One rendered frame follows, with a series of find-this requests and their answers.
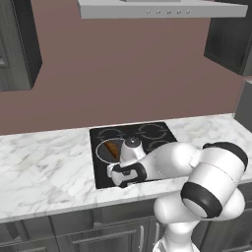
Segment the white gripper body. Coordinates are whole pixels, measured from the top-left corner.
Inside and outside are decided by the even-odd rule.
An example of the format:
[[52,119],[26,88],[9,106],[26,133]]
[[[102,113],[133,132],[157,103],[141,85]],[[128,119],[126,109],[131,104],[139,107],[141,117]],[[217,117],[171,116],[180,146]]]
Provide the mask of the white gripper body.
[[111,163],[107,166],[107,176],[112,179],[116,186],[120,188],[127,187],[127,183],[124,181],[121,166],[118,163]]

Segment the grey round pan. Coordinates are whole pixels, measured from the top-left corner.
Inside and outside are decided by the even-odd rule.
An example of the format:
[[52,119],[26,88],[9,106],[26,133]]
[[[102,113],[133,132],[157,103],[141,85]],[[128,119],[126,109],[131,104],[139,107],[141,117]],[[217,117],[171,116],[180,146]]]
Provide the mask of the grey round pan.
[[[117,149],[119,152],[119,158],[115,158],[110,153],[110,151],[106,148],[106,146],[104,144],[106,141],[112,141],[117,146]],[[101,161],[108,163],[108,164],[119,162],[122,144],[123,144],[123,139],[120,139],[120,138],[113,138],[113,139],[104,140],[97,146],[97,148],[95,150],[96,156]]]

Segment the brown croissant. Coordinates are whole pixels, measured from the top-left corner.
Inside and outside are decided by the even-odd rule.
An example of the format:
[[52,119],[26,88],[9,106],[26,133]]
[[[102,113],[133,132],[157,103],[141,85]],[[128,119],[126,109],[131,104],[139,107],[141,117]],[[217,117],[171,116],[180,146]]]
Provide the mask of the brown croissant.
[[104,144],[115,158],[119,158],[117,146],[112,141],[106,141]]

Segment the dark grey drawer front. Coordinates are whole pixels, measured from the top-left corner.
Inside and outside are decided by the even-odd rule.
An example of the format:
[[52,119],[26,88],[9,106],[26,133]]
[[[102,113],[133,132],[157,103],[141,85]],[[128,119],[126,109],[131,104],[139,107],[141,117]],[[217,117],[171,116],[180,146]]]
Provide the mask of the dark grey drawer front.
[[94,215],[91,210],[64,213],[50,218],[57,235],[81,232],[94,227]]
[[94,209],[94,226],[152,217],[154,202],[151,199]]

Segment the black hob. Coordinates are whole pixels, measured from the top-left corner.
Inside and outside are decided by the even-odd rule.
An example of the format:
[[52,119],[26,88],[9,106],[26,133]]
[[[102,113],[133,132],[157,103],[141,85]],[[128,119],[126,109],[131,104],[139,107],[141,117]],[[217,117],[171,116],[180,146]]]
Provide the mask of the black hob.
[[97,146],[104,140],[138,137],[145,154],[166,143],[176,142],[175,137],[164,122],[138,123],[132,125],[107,126],[90,130],[94,181],[96,189],[114,187],[112,179],[107,176],[108,163],[101,161],[95,153]]

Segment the grey tall cabinet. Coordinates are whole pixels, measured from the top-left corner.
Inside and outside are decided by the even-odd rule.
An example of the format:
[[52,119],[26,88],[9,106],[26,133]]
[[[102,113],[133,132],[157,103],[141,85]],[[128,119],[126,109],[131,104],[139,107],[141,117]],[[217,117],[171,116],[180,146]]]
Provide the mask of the grey tall cabinet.
[[243,84],[234,119],[252,133],[252,80]]

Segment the grey range hood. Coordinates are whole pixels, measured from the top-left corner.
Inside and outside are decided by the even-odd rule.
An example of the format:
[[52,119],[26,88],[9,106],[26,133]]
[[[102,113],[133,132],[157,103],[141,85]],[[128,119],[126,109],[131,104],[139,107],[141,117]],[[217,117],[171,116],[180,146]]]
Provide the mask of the grey range hood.
[[77,0],[82,19],[243,18],[248,6],[212,0]]

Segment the dark grey wall cupboard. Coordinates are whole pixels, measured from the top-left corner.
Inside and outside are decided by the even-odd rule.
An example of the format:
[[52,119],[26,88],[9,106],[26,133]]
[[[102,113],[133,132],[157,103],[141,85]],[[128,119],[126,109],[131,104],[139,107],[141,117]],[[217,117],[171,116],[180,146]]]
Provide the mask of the dark grey wall cupboard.
[[42,58],[31,0],[0,0],[0,92],[33,88]]
[[211,18],[204,56],[240,76],[252,76],[252,0],[216,1],[248,9],[244,18]]

